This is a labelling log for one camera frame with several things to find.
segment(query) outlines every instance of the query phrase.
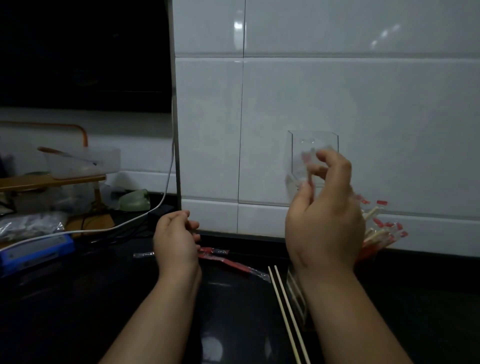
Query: plastic container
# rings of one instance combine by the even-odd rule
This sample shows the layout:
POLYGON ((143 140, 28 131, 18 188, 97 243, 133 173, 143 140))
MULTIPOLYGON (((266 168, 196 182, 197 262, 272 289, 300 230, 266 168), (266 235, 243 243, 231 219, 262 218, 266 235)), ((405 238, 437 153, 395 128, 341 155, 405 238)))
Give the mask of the plastic container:
POLYGON ((62 148, 61 154, 42 153, 50 175, 57 180, 97 176, 120 170, 120 149, 114 147, 62 148))
MULTIPOLYGON (((291 148, 287 173, 297 187, 308 178, 307 164, 321 164, 315 153, 319 149, 333 149, 338 152, 338 135, 331 132, 288 131, 288 142, 291 148)), ((317 187, 323 187, 324 181, 313 176, 317 187)))

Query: black countertop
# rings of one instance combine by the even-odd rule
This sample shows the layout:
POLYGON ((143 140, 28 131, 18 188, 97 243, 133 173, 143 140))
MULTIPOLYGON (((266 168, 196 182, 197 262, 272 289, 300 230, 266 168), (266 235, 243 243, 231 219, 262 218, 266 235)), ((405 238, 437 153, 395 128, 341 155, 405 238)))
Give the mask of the black countertop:
MULTIPOLYGON (((230 259, 267 272, 288 267, 282 242, 204 237, 230 259), (256 252, 255 255, 245 252, 256 252)), ((0 279, 0 362, 97 363, 154 286, 151 239, 76 253, 0 279)), ((271 284, 219 262, 201 261, 185 363, 294 363, 271 284)), ((480 362, 480 292, 475 259, 388 250, 361 279, 415 363, 480 362)), ((314 333, 304 339, 321 360, 314 333)))

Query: wall-mounted holder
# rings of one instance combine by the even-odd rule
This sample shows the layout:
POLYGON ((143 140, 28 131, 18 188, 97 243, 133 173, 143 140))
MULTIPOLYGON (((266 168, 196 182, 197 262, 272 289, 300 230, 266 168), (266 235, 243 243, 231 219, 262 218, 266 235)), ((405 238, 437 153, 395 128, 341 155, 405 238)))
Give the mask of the wall-mounted holder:
MULTIPOLYGON (((308 179, 307 164, 325 163, 318 160, 315 155, 318 149, 334 149, 338 151, 338 135, 331 132, 318 131, 288 131, 288 145, 290 155, 286 163, 287 174, 297 187, 308 179)), ((323 187, 324 181, 313 176, 316 187, 323 187)))

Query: power cord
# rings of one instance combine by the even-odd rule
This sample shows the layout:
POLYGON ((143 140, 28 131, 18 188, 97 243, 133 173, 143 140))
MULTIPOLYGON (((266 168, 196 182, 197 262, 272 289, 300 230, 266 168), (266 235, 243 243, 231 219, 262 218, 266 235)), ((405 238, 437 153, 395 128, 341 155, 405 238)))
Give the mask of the power cord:
POLYGON ((170 181, 170 174, 172 173, 172 167, 173 167, 173 158, 174 158, 174 146, 175 146, 175 143, 174 143, 174 139, 172 138, 172 157, 170 159, 170 169, 168 170, 168 176, 167 176, 167 183, 165 185, 165 193, 163 194, 163 197, 162 199, 160 200, 160 203, 152 208, 150 211, 147 211, 145 212, 144 214, 141 214, 135 218, 132 218, 131 220, 128 220, 124 223, 121 223, 120 225, 117 225, 117 226, 114 226, 112 228, 108 228, 108 229, 95 229, 95 230, 74 230, 74 231, 61 231, 61 232, 55 232, 53 234, 48 234, 48 235, 42 235, 42 236, 37 236, 37 237, 34 237, 34 238, 30 238, 30 239, 25 239, 25 240, 21 240, 17 243, 14 243, 12 245, 8 245, 4 248, 1 248, 0 249, 0 252, 3 252, 4 250, 8 250, 10 248, 13 248, 13 247, 16 247, 16 246, 19 246, 19 245, 22 245, 22 244, 25 244, 25 243, 28 243, 28 242, 33 242, 35 240, 39 240, 39 239, 45 239, 45 238, 50 238, 50 237, 53 237, 53 236, 60 236, 60 235, 65 235, 65 234, 75 234, 75 233, 86 233, 86 232, 107 232, 107 231, 112 231, 112 230, 115 230, 115 229, 118 229, 118 228, 121 228, 122 226, 125 226, 127 224, 129 224, 130 222, 132 221, 135 221, 135 220, 138 220, 144 216, 147 216, 149 212, 153 211, 153 210, 156 210, 157 208, 159 208, 163 201, 165 200, 165 196, 167 196, 167 190, 168 190, 168 182, 170 181))

